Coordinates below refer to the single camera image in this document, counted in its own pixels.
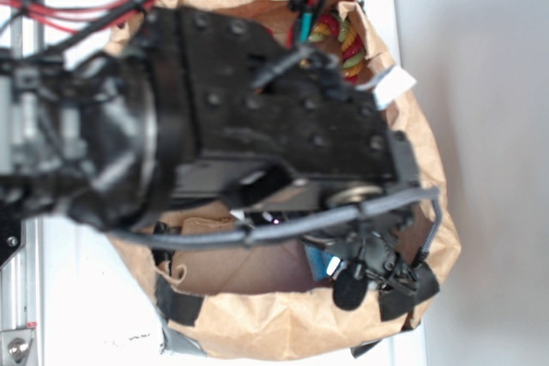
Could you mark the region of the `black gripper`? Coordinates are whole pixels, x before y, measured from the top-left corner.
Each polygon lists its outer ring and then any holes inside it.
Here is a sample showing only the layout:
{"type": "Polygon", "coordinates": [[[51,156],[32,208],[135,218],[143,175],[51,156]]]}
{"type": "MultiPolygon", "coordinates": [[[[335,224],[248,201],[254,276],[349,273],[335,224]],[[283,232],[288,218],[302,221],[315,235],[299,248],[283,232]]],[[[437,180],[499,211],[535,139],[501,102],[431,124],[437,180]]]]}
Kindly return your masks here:
{"type": "Polygon", "coordinates": [[[339,257],[339,293],[415,293],[397,232],[413,223],[419,167],[373,96],[333,56],[288,49],[255,21],[190,8],[177,20],[188,124],[174,204],[219,200],[268,221],[255,244],[300,237],[339,257]]]}

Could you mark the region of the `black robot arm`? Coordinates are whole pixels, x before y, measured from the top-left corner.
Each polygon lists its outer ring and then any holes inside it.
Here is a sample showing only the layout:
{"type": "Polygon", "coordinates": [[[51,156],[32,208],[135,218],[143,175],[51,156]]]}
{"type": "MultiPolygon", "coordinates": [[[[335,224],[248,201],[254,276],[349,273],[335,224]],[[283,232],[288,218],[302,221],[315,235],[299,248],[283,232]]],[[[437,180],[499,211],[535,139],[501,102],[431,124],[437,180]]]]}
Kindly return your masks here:
{"type": "Polygon", "coordinates": [[[74,69],[1,57],[1,199],[156,249],[300,237],[412,296],[397,252],[419,171],[407,137],[338,58],[280,45],[255,21],[154,9],[116,56],[74,69]]]}

